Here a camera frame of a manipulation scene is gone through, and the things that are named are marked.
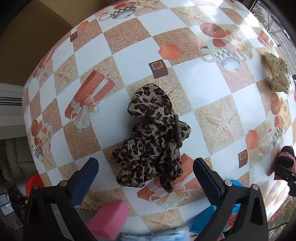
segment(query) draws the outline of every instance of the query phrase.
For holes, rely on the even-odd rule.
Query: checkered tablecloth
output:
[[[44,184],[69,179],[95,157],[99,172],[81,206],[97,210],[104,203],[125,201],[131,214],[124,233],[177,227],[208,207],[200,185],[167,199],[155,192],[155,202],[152,196],[139,198],[141,188],[116,182],[121,166],[112,150],[131,137],[136,122],[127,106],[141,86],[156,83],[167,92],[179,119],[191,127],[181,154],[204,158],[225,180],[257,183],[270,217],[289,192],[286,182],[273,180],[272,160],[281,146],[296,141],[294,90],[273,93],[268,82],[272,73],[262,58],[265,51],[279,56],[280,50],[258,40],[260,33],[271,36],[235,0],[137,3],[126,18],[111,17],[117,15],[108,13],[110,7],[87,18],[53,46],[27,81],[25,124]],[[201,29],[203,23],[208,27]],[[168,74],[155,79],[149,63],[162,59],[164,45],[175,45],[181,54],[163,57]],[[221,51],[224,45],[226,52]],[[98,103],[87,127],[78,130],[65,110],[94,69],[115,86]]]

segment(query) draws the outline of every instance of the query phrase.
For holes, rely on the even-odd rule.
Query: ribbon bow print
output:
[[[76,102],[73,98],[71,100],[71,120],[74,121],[77,129],[81,131],[90,125],[90,119],[96,112],[99,111],[99,101],[94,100],[94,96],[107,84],[108,79],[105,77],[90,95],[85,95],[81,101]]]

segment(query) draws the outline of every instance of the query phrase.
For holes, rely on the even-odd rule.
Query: brown square print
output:
[[[270,153],[271,145],[269,138],[271,134],[269,129],[269,123],[266,120],[254,129],[257,132],[258,141],[254,149],[248,149],[250,169],[261,161],[265,155]]]
[[[208,2],[207,0],[191,0],[196,6],[211,6],[211,7],[216,7],[215,4],[212,2]]]
[[[53,47],[53,50],[56,50],[63,42],[65,42],[71,35],[71,31],[67,32]]]
[[[80,83],[82,84],[87,77],[90,75],[90,73],[93,70],[99,71],[104,77],[108,77],[111,79],[114,83],[115,86],[111,89],[109,93],[107,93],[104,98],[112,95],[113,93],[117,92],[118,90],[121,90],[124,88],[124,83],[122,81],[121,75],[119,73],[119,70],[117,68],[117,65],[114,61],[113,56],[110,56],[101,62],[97,63],[95,66],[93,66],[91,69],[86,71],[84,74],[80,76]]]
[[[196,26],[202,23],[213,23],[197,6],[174,7],[171,10],[187,25]]]
[[[128,205],[128,207],[131,211],[129,216],[130,217],[137,216],[136,211],[134,210],[133,206],[128,201],[126,195],[124,194],[124,192],[121,188],[93,192],[92,194],[93,194],[92,198],[94,200],[96,200],[99,203],[99,205],[102,205],[102,206],[106,203],[112,203],[112,202],[116,202],[116,201],[124,201]]]
[[[26,87],[22,91],[22,108],[24,109],[24,112],[26,111],[29,104],[30,104],[29,91],[28,91],[28,87]]]
[[[82,30],[77,31],[77,38],[72,41],[74,52],[102,33],[97,19],[92,20]]]
[[[162,44],[174,44],[181,50],[181,55],[176,60],[169,60],[171,65],[176,65],[198,57],[198,44],[196,35],[189,28],[180,28],[155,35],[153,39],[160,47]]]
[[[42,182],[43,182],[43,184],[44,184],[45,187],[51,187],[51,186],[53,186],[52,185],[52,182],[49,179],[49,177],[48,177],[48,175],[47,175],[46,172],[45,173],[41,173],[39,175],[40,175],[40,178],[41,178],[41,180],[42,180]]]
[[[136,11],[134,12],[134,15],[136,16],[141,16],[147,13],[156,12],[158,10],[167,8],[162,2],[159,2],[159,1],[154,1],[153,4],[149,4],[148,2],[145,3],[143,1],[142,2],[138,1],[137,3],[142,4],[143,7],[138,8],[137,6]]]
[[[256,85],[261,96],[265,114],[266,116],[268,116],[268,112],[271,110],[270,97],[271,97],[271,94],[273,93],[270,86],[270,77],[266,77],[258,81]]]
[[[78,131],[73,121],[71,121],[63,128],[69,150],[74,160],[101,150],[91,124]]]
[[[247,22],[239,15],[234,9],[220,7],[220,9],[235,23],[238,25],[247,25]]]
[[[147,228],[151,231],[172,229],[184,224],[182,216],[177,208],[161,213],[140,216]]]
[[[53,74],[53,72],[54,72],[54,68],[52,65],[52,58],[50,58],[50,61],[45,63],[45,68],[44,68],[43,72],[40,73],[42,75],[42,78],[39,80],[39,87],[40,88],[47,81],[48,77]]]
[[[129,96],[132,98],[139,88],[149,83],[155,83],[166,92],[176,114],[181,116],[192,111],[187,95],[172,67],[168,68],[168,75],[166,76],[154,79],[153,75],[149,75],[129,85],[126,88]]]
[[[239,179],[237,179],[241,184],[243,184],[245,187],[250,187],[250,174],[249,172],[242,175]]]
[[[30,112],[32,120],[37,119],[37,117],[41,114],[39,91],[30,102]]]
[[[228,71],[224,69],[220,63],[217,62],[217,66],[220,69],[221,74],[223,75],[231,93],[255,83],[251,71],[246,65],[246,62],[243,60],[240,60],[239,62],[240,68],[234,71]]]
[[[79,77],[75,55],[71,55],[54,72],[54,85],[56,94],[59,95],[69,84]]]
[[[296,119],[292,122],[293,145],[296,142]]]
[[[104,36],[112,54],[115,54],[119,50],[149,38],[150,34],[137,18],[133,18],[107,30]]]
[[[119,143],[117,143],[113,146],[109,146],[103,150],[103,153],[108,161],[108,164],[116,177],[117,177],[118,173],[120,172],[120,170],[122,169],[122,166],[121,166],[121,164],[118,164],[114,160],[113,155],[112,155],[112,151],[116,148],[120,148],[122,146],[122,143],[123,142],[119,142]]]
[[[195,116],[211,155],[244,135],[231,95],[195,110]]]
[[[52,126],[53,134],[62,128],[57,99],[55,98],[42,112],[43,121]]]
[[[61,167],[58,167],[58,169],[64,180],[69,180],[70,177],[74,174],[74,172],[79,170],[74,161]]]

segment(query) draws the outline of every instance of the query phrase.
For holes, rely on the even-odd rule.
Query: light blue fabric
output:
[[[235,186],[244,187],[239,181],[231,180]],[[237,213],[240,208],[240,204],[235,204],[231,214]],[[200,234],[202,230],[205,228],[207,223],[210,221],[212,216],[214,215],[217,207],[214,205],[209,206],[205,210],[203,210],[199,215],[197,215],[196,219],[194,220],[189,232]]]
[[[171,230],[152,232],[148,235],[120,235],[121,241],[190,241],[188,228],[179,227]]]

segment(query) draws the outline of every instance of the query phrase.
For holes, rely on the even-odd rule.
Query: orange gift box print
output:
[[[98,104],[111,91],[115,83],[93,70],[79,88],[67,109],[65,117],[72,120],[78,130],[90,125],[90,119],[98,112]]]
[[[138,191],[138,197],[153,202],[164,209],[178,207],[179,202],[190,198],[192,188],[199,185],[193,173],[193,161],[186,154],[181,156],[183,174],[176,179],[172,193],[164,190],[160,185],[159,178],[155,178]]]

